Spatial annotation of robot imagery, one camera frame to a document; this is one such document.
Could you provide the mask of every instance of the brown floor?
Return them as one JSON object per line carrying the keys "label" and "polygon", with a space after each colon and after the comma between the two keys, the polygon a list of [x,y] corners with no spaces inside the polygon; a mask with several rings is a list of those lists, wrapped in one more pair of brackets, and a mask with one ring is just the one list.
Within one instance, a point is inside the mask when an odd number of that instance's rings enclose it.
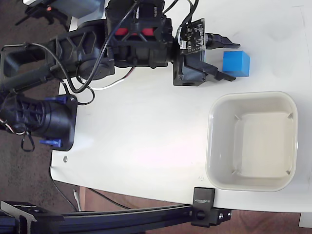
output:
{"label": "brown floor", "polygon": [[[0,0],[0,47],[25,41],[45,42],[65,32],[57,20],[48,25],[46,19],[29,19],[15,26],[24,17],[25,9],[22,0]],[[26,95],[36,99],[53,97],[58,89],[58,82],[50,81],[27,91]],[[0,200],[28,201],[56,212],[72,211],[49,178],[50,147],[38,144],[38,138],[34,138],[36,150],[25,153],[20,141],[20,136],[0,131]],[[57,184],[74,202],[73,188],[77,186]]]}
{"label": "brown floor", "polygon": [[[110,199],[131,207],[147,208],[173,203],[103,192]],[[122,208],[110,203],[90,190],[80,188],[80,200],[85,211],[116,211]],[[149,234],[312,234],[312,229],[299,228],[300,214],[233,211],[232,219],[220,226],[194,227],[189,223],[148,231]]]}

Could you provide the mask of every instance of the square bowl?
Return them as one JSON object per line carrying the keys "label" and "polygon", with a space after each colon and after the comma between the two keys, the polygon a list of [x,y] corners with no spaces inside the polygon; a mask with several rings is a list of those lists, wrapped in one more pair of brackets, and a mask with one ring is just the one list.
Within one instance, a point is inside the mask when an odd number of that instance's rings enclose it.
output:
{"label": "square bowl", "polygon": [[230,94],[210,109],[206,173],[219,189],[275,192],[292,180],[298,111],[280,91]]}

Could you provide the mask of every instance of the black cable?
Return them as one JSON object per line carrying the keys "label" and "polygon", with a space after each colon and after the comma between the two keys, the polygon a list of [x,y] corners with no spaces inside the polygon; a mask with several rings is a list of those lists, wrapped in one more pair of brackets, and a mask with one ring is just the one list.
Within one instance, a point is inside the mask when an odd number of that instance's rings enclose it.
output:
{"label": "black cable", "polygon": [[163,11],[164,14],[166,14],[168,11],[170,11],[178,2],[179,0],[174,0],[173,3],[171,3],[170,6],[168,6],[168,8],[166,10]]}
{"label": "black cable", "polygon": [[62,197],[68,202],[68,204],[74,209],[75,212],[78,212],[78,209],[74,206],[74,204],[67,198],[67,196],[65,196],[65,194],[58,188],[58,186],[56,185],[56,183],[54,182],[52,176],[51,176],[51,168],[52,168],[52,155],[50,158],[50,168],[49,168],[49,177],[54,185],[54,187],[57,189],[57,191],[62,195]]}
{"label": "black cable", "polygon": [[186,25],[187,23],[189,23],[192,20],[192,16],[198,6],[199,0],[195,0],[194,6],[191,8],[189,14],[185,17],[185,19],[183,20],[182,24],[180,25],[180,27],[183,27],[184,25]]}
{"label": "black cable", "polygon": [[[65,90],[65,93],[66,93],[67,95],[70,95],[69,89],[68,89],[66,83],[65,83],[61,78],[51,77],[51,78],[48,78],[48,79],[57,79],[57,80],[63,85],[64,90]],[[71,101],[74,101],[74,102],[75,102],[77,105],[79,105],[79,106],[86,106],[86,105],[91,104],[91,103],[94,101],[94,99],[96,98],[96,94],[94,93],[94,90],[93,90],[91,87],[88,86],[87,89],[89,89],[89,90],[91,91],[91,93],[92,93],[92,99],[91,99],[91,101],[86,102],[86,103],[76,101],[75,99],[72,99]]]}
{"label": "black cable", "polygon": [[94,190],[94,189],[90,189],[90,188],[88,188],[88,189],[89,189],[90,191],[92,191],[93,193],[96,193],[97,195],[99,195],[99,196],[101,196],[102,198],[104,198],[104,199],[106,199],[106,200],[112,202],[113,204],[115,204],[115,205],[117,205],[117,206],[119,206],[119,207],[122,207],[122,208],[124,208],[124,209],[126,209],[126,210],[131,210],[131,208],[129,208],[129,207],[127,207],[127,206],[124,206],[124,205],[121,205],[121,204],[119,204],[118,202],[115,202],[115,201],[109,199],[107,196],[105,196],[105,195],[99,193],[98,191],[96,191],[96,190]]}
{"label": "black cable", "polygon": [[108,43],[110,42],[110,40],[113,38],[113,36],[115,35],[115,33],[118,31],[119,27],[121,26],[121,24],[128,18],[128,16],[130,15],[131,12],[133,12],[133,10],[140,4],[140,0],[137,0],[131,7],[130,9],[127,11],[127,13],[125,14],[125,16],[121,19],[121,21],[115,26],[115,28],[110,32],[110,34],[108,35],[108,37],[106,38],[102,48],[101,48],[101,53],[99,55],[99,57],[97,58],[95,64],[94,64],[94,67],[93,67],[93,70],[92,72],[90,73],[89,77],[86,79],[86,82],[79,88],[79,89],[75,89],[75,90],[72,90],[74,93],[80,93],[82,92],[84,89],[86,89],[87,86],[89,86],[89,84],[91,83],[94,75],[96,74],[97,70],[98,70],[98,67],[101,63],[101,60],[104,56],[104,53],[106,51],[106,48],[107,48],[107,45]]}
{"label": "black cable", "polygon": [[113,38],[113,36],[115,35],[115,33],[118,31],[119,27],[121,26],[121,24],[128,18],[128,16],[130,15],[131,12],[133,12],[133,10],[140,4],[140,0],[137,0],[131,7],[130,9],[127,11],[127,13],[125,14],[125,16],[121,19],[121,21],[115,26],[115,28],[110,32],[110,34],[108,35],[108,37],[106,38],[102,48],[101,48],[101,52],[94,64],[94,67],[89,75],[89,77],[86,79],[86,82],[78,89],[76,89],[74,87],[74,84],[72,82],[72,80],[70,79],[65,67],[63,66],[63,64],[61,63],[61,61],[59,60],[59,58],[55,55],[55,53],[53,53],[48,47],[44,46],[44,45],[41,45],[41,44],[38,44],[38,43],[24,43],[24,44],[14,44],[14,45],[5,45],[2,47],[1,50],[3,50],[4,48],[6,47],[19,47],[19,46],[28,46],[28,45],[34,45],[34,46],[38,46],[44,50],[46,50],[54,59],[55,61],[57,62],[57,64],[59,65],[59,67],[61,68],[62,72],[64,73],[65,75],[65,78],[67,79],[68,81],[68,85],[70,87],[70,89],[72,90],[73,93],[75,94],[78,94],[78,93],[81,93],[82,91],[84,91],[88,86],[89,84],[91,83],[93,77],[95,76],[97,70],[98,70],[98,67],[101,63],[101,60],[105,54],[105,51],[106,51],[106,48],[108,46],[108,43],[110,42],[110,40]]}
{"label": "black cable", "polygon": [[87,89],[89,89],[89,90],[91,91],[91,93],[92,93],[92,99],[91,99],[91,101],[86,102],[86,103],[76,101],[76,103],[77,103],[78,106],[86,106],[86,105],[89,105],[89,104],[91,104],[91,103],[94,101],[94,99],[96,98],[96,94],[94,93],[93,89],[92,89],[91,87],[89,87],[89,86],[87,86]]}
{"label": "black cable", "polygon": [[[171,5],[166,9],[166,10],[164,10],[163,11],[163,14],[166,14],[168,11],[170,11],[175,5],[176,5],[176,3],[178,2],[179,0],[174,0],[173,1],[173,3],[171,3]],[[192,4],[192,2],[191,2],[191,0],[187,0],[188,2],[189,2],[189,4],[190,4],[190,10],[192,9],[192,7],[193,7],[193,4]]]}

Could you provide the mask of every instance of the wire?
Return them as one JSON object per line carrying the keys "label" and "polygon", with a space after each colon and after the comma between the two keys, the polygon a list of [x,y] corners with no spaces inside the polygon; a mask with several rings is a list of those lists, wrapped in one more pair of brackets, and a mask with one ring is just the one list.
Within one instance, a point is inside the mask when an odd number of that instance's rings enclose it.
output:
{"label": "wire", "polygon": [[184,25],[186,25],[187,23],[190,23],[192,20],[192,16],[198,6],[199,0],[195,0],[194,5],[192,6],[189,14],[185,17],[185,19],[183,20],[182,24],[180,25],[180,27],[183,27]]}
{"label": "wire", "polygon": [[[173,3],[171,3],[171,5],[166,9],[166,10],[164,10],[164,14],[166,14],[168,11],[170,11],[175,5],[176,5],[176,3],[178,2],[179,0],[174,0],[173,1]],[[191,2],[191,0],[187,0],[188,2],[189,2],[189,4],[190,4],[190,6],[191,6],[191,9],[192,9],[192,7],[193,7],[193,3]]]}
{"label": "wire", "polygon": [[61,68],[62,72],[65,75],[65,78],[68,81],[68,85],[70,87],[70,89],[72,90],[73,93],[78,94],[81,93],[82,91],[84,91],[89,84],[91,83],[93,77],[95,76],[98,67],[101,63],[101,60],[105,54],[105,51],[107,49],[108,43],[110,42],[110,40],[113,38],[113,36],[115,35],[115,32],[117,32],[117,30],[119,29],[119,27],[121,26],[121,24],[128,18],[128,16],[130,15],[131,12],[133,12],[133,10],[140,4],[140,0],[137,0],[127,11],[127,13],[125,14],[125,16],[121,19],[121,21],[115,26],[115,28],[110,32],[110,34],[108,35],[108,37],[106,38],[102,48],[101,48],[101,52],[94,64],[94,67],[89,75],[89,77],[86,79],[86,82],[78,89],[76,89],[74,87],[74,84],[72,82],[72,80],[70,79],[65,67],[63,66],[63,64],[61,63],[61,61],[59,60],[59,58],[55,55],[55,53],[53,53],[48,47],[38,44],[38,43],[24,43],[24,44],[13,44],[13,45],[5,45],[2,47],[1,50],[3,50],[6,47],[19,47],[19,46],[28,46],[28,45],[34,45],[34,46],[38,46],[44,50],[46,50],[49,54],[51,54],[51,56],[55,59],[56,63],[59,65],[59,67]]}
{"label": "wire", "polygon": [[58,188],[58,186],[56,185],[56,183],[54,182],[52,176],[51,176],[51,169],[52,169],[52,155],[50,157],[50,168],[49,168],[49,177],[54,185],[54,187],[57,189],[57,191],[62,195],[62,197],[68,202],[68,204],[73,208],[73,210],[75,212],[78,212],[77,208],[74,206],[74,204],[67,198],[67,196],[65,196],[65,194]]}
{"label": "wire", "polygon": [[[130,69],[130,71],[129,71],[123,78],[120,78],[120,79],[114,81],[113,83],[111,83],[111,84],[109,84],[109,85],[106,85],[106,86],[104,86],[104,87],[102,87],[102,88],[92,88],[92,87],[91,87],[91,89],[94,90],[94,91],[100,91],[100,90],[105,90],[105,89],[111,88],[111,87],[113,87],[113,86],[115,86],[115,85],[117,85],[117,84],[123,82],[134,70],[135,70],[135,67],[132,67],[132,68]],[[76,78],[77,78],[77,80],[78,80],[80,83],[83,84],[83,81],[82,81],[81,77],[78,76],[77,74],[76,74]]]}
{"label": "wire", "polygon": [[117,206],[119,206],[119,207],[122,207],[122,208],[124,208],[124,209],[126,209],[126,210],[131,210],[131,208],[129,208],[129,207],[127,207],[127,206],[124,206],[124,205],[121,205],[121,204],[119,204],[118,202],[115,202],[115,201],[109,199],[107,196],[105,196],[105,195],[99,193],[98,191],[96,191],[96,190],[94,190],[94,189],[90,189],[90,188],[88,188],[88,189],[89,189],[90,191],[92,191],[93,193],[96,193],[97,195],[99,195],[99,196],[101,196],[102,198],[104,198],[104,199],[106,199],[106,200],[112,202],[113,204],[115,204],[115,205],[117,205]]}
{"label": "wire", "polygon": [[140,0],[137,0],[131,7],[130,9],[128,10],[128,12],[125,14],[125,16],[121,19],[121,21],[115,26],[115,28],[110,32],[110,34],[108,35],[107,39],[105,40],[105,43],[103,44],[102,48],[101,48],[101,53],[99,55],[99,57],[97,58],[96,62],[95,62],[95,65],[93,67],[93,70],[92,72],[90,73],[89,77],[87,78],[86,82],[78,89],[76,90],[77,93],[80,93],[81,90],[83,91],[92,81],[94,75],[96,74],[97,70],[98,70],[98,67],[101,63],[101,60],[104,56],[104,53],[106,51],[106,48],[107,48],[107,45],[108,43],[110,42],[110,40],[113,38],[113,36],[115,35],[115,32],[117,32],[117,30],[119,29],[119,27],[121,26],[121,24],[128,18],[128,16],[130,15],[131,12],[133,12],[133,10],[140,4]]}
{"label": "wire", "polygon": [[170,11],[178,1],[179,0],[174,0],[173,3],[171,3],[171,5],[166,10],[163,11],[163,13],[166,14],[168,11]]}
{"label": "wire", "polygon": [[4,124],[13,134],[16,134],[16,135],[21,136],[21,135],[24,135],[24,134],[26,133],[26,131],[24,131],[24,132],[22,132],[22,133],[17,133],[17,132],[15,132],[15,131],[13,130],[13,128],[12,128],[8,123],[6,123],[6,121],[4,121],[4,120],[2,120],[2,119],[0,119],[0,124]]}
{"label": "wire", "polygon": [[[8,93],[8,95],[5,97],[5,99],[4,99],[4,101],[3,101],[2,105],[1,105],[1,108],[0,108],[0,113],[1,113],[1,111],[4,109],[4,106],[5,106],[5,104],[6,104],[6,102],[7,102],[9,96],[10,96],[10,93]],[[13,130],[13,128],[7,123],[7,120],[4,121],[4,120],[1,119],[1,118],[0,118],[0,124],[4,124],[13,134],[16,134],[16,135],[20,135],[20,136],[21,136],[21,135],[23,135],[23,134],[26,133],[26,131],[24,131],[24,132],[22,132],[22,133],[17,133],[17,132],[15,132],[15,131]]]}
{"label": "wire", "polygon": [[[68,89],[66,83],[65,83],[61,78],[51,77],[51,78],[48,78],[48,79],[57,79],[57,80],[63,85],[64,90],[65,90],[65,93],[66,93],[67,95],[70,95],[69,89]],[[92,93],[92,99],[91,99],[91,101],[86,102],[86,103],[83,103],[83,102],[76,101],[74,98],[71,98],[71,101],[75,102],[75,103],[76,103],[77,105],[79,105],[79,106],[86,106],[86,105],[91,104],[91,103],[94,101],[94,99],[96,98],[96,94],[94,93],[94,91],[92,90],[92,88],[90,88],[89,86],[87,87],[87,89],[89,89],[89,90],[91,91],[91,93]]]}

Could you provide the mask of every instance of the white cable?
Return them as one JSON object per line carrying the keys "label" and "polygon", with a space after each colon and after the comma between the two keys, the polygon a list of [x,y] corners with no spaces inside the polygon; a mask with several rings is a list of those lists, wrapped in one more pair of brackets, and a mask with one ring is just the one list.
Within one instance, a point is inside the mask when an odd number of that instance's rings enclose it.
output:
{"label": "white cable", "polygon": [[113,83],[106,85],[102,88],[93,88],[93,87],[90,87],[90,88],[93,89],[94,91],[100,91],[100,90],[105,90],[105,89],[111,88],[111,87],[123,82],[134,70],[135,70],[135,67],[132,67],[130,69],[130,71],[123,78],[120,78],[120,79],[114,81]]}
{"label": "white cable", "polygon": [[0,119],[0,123],[4,124],[12,133],[14,133],[14,134],[16,134],[16,135],[21,136],[21,135],[24,135],[24,134],[25,134],[25,132],[16,133],[16,132],[13,130],[13,128],[12,128],[9,124],[4,123],[4,121],[3,121],[2,119]]}

